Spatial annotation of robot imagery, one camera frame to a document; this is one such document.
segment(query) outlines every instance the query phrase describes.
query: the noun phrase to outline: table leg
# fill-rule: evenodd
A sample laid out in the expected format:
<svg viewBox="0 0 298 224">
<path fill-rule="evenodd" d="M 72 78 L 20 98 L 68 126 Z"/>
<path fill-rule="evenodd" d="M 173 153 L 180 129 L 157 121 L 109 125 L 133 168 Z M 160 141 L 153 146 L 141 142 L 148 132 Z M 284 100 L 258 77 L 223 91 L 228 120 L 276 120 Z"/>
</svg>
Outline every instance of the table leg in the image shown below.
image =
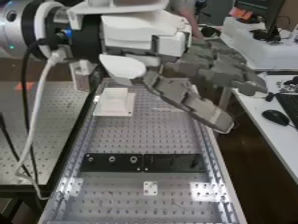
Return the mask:
<svg viewBox="0 0 298 224">
<path fill-rule="evenodd" d="M 22 195 L 20 199 L 27 204 L 27 206 L 31 208 L 36 217 L 40 217 L 43 214 L 43 210 L 44 210 L 47 201 L 40 201 L 36 194 Z"/>
<path fill-rule="evenodd" d="M 221 101 L 220 101 L 220 108 L 223 110 L 228 109 L 229 102 L 231 102 L 231 97 L 232 97 L 232 89 L 231 88 L 224 88 L 223 94 L 221 94 Z"/>
<path fill-rule="evenodd" d="M 3 214 L 0 214 L 0 223 L 2 224 L 12 224 L 10 219 Z"/>
</svg>

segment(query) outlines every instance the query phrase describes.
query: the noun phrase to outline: wall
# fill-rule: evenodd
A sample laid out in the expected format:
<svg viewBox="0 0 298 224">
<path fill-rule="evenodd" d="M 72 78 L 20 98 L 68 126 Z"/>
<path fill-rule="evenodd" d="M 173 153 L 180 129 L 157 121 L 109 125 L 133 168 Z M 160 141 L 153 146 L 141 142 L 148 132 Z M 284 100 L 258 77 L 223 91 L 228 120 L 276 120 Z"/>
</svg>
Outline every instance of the wall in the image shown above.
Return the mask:
<svg viewBox="0 0 298 224">
<path fill-rule="evenodd" d="M 204 12 L 212 14 L 212 18 L 201 14 L 200 23 L 221 26 L 233 5 L 235 0 L 208 0 L 208 7 L 204 9 Z"/>
<path fill-rule="evenodd" d="M 292 24 L 288 30 L 293 31 L 298 24 L 298 0 L 286 0 L 280 16 L 289 16 Z M 288 19 L 280 17 L 278 27 L 286 28 L 288 24 L 289 24 Z"/>
</svg>

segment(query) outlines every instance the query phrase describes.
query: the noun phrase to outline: metal frame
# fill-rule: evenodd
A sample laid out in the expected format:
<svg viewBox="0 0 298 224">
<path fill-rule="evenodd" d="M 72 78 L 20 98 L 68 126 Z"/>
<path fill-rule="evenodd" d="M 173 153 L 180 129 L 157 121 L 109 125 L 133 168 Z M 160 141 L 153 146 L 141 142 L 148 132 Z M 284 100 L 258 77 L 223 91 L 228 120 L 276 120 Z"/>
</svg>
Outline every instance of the metal frame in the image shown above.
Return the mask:
<svg viewBox="0 0 298 224">
<path fill-rule="evenodd" d="M 84 184 L 84 179 L 80 178 L 80 166 L 86 153 L 91 152 L 88 150 L 92 148 L 91 142 L 95 137 L 95 131 L 99 128 L 98 119 L 92 117 L 94 108 L 95 105 L 91 107 L 91 111 L 67 163 L 64 175 L 56 191 L 52 194 L 52 199 L 46 207 L 40 224 L 84 223 L 83 221 L 80 222 L 80 219 L 76 219 L 78 221 L 66 221 L 66 215 L 70 211 L 70 203 L 74 201 L 72 197 L 76 197 L 80 194 L 80 187 Z M 229 173 L 227 171 L 225 163 L 216 143 L 215 134 L 211 129 L 200 125 L 196 121 L 193 121 L 193 133 L 196 134 L 196 141 L 201 146 L 200 150 L 204 155 L 209 179 L 208 185 L 205 184 L 205 186 L 201 187 L 201 185 L 197 184 L 200 185 L 199 188 L 207 188 L 207 194 L 209 194 L 208 192 L 215 193 L 213 196 L 217 202 L 216 204 L 220 211 L 219 214 L 221 222 L 247 224 L 245 216 L 231 182 Z M 98 220 L 95 223 L 109 223 L 107 220 L 108 219 L 102 221 Z"/>
</svg>

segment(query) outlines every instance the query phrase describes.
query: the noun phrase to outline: robotic hand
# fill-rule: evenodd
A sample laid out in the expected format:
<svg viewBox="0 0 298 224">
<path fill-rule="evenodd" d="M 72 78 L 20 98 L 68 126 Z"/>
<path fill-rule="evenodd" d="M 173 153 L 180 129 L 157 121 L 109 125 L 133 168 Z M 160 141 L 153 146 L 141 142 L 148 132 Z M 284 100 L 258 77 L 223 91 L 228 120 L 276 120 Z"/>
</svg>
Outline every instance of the robotic hand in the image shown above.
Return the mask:
<svg viewBox="0 0 298 224">
<path fill-rule="evenodd" d="M 204 78 L 217 86 L 239 88 L 249 96 L 266 92 L 266 84 L 221 42 L 192 40 L 187 19 L 163 10 L 168 2 L 90 0 L 72 8 L 52 1 L 8 2 L 0 12 L 0 46 L 7 56 L 22 57 L 38 39 L 63 34 L 59 48 L 67 52 L 75 83 L 102 64 L 120 84 L 129 86 L 141 80 L 168 103 L 219 132 L 229 133 L 231 115 L 191 86 L 163 77 L 163 68 L 184 73 L 191 81 Z M 34 55 L 50 58 L 52 50 L 43 45 Z"/>
</svg>

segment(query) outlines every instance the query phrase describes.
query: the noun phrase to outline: black device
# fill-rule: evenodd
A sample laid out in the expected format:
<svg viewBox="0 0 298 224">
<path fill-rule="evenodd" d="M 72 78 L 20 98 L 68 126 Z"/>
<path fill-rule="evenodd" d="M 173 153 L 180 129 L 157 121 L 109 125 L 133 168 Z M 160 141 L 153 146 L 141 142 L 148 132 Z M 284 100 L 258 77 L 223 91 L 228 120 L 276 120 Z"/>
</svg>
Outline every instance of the black device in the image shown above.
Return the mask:
<svg viewBox="0 0 298 224">
<path fill-rule="evenodd" d="M 282 126 L 288 126 L 290 124 L 290 119 L 288 116 L 277 110 L 268 110 L 262 113 L 262 115 L 268 120 Z"/>
<path fill-rule="evenodd" d="M 278 93 L 276 97 L 292 119 L 296 128 L 298 129 L 298 95 Z"/>
<path fill-rule="evenodd" d="M 211 26 L 204 26 L 201 29 L 201 33 L 204 37 L 213 37 L 217 35 L 219 37 L 221 36 L 221 31 Z"/>
<path fill-rule="evenodd" d="M 252 31 L 254 33 L 254 39 L 270 42 L 281 41 L 281 35 L 277 28 L 277 18 L 282 10 L 285 1 L 286 0 L 269 0 L 268 10 L 264 16 L 266 30 Z"/>
</svg>

